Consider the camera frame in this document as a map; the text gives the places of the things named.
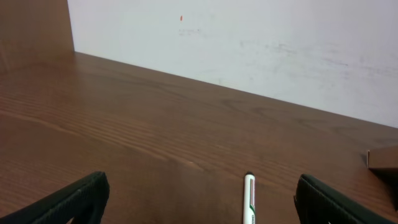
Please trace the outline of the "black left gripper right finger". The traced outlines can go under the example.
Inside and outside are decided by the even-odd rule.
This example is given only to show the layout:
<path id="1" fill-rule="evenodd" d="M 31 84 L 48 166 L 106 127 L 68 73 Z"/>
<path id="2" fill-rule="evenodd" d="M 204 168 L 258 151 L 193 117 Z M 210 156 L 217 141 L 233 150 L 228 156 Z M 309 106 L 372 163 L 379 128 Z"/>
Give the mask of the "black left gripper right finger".
<path id="1" fill-rule="evenodd" d="M 294 204 L 301 224 L 394 224 L 308 174 L 298 180 Z"/>

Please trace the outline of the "open cardboard box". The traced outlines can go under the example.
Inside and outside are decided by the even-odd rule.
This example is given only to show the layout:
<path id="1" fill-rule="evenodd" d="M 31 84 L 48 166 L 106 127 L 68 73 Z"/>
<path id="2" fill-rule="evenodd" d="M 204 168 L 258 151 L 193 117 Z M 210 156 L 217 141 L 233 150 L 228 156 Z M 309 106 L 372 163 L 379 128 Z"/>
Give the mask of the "open cardboard box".
<path id="1" fill-rule="evenodd" d="M 367 153 L 367 167 L 374 170 L 397 170 L 397 146 L 371 149 Z"/>

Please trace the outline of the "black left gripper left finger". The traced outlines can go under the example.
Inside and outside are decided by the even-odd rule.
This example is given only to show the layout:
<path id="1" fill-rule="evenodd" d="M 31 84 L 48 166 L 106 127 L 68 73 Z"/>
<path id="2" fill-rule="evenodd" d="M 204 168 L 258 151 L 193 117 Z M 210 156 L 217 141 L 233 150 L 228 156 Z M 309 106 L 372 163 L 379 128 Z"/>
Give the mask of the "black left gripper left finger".
<path id="1" fill-rule="evenodd" d="M 104 172 L 86 177 L 1 218 L 2 224 L 99 224 L 109 199 L 109 183 Z"/>

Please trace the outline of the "black cap whiteboard marker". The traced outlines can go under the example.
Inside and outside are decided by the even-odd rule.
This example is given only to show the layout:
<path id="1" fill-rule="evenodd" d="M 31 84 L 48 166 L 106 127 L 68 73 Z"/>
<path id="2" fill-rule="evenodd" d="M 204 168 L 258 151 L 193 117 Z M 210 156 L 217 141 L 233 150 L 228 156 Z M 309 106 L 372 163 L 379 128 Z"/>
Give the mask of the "black cap whiteboard marker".
<path id="1" fill-rule="evenodd" d="M 244 176 L 243 193 L 243 224 L 256 223 L 255 185 L 256 178 L 254 174 L 252 172 L 246 172 Z"/>

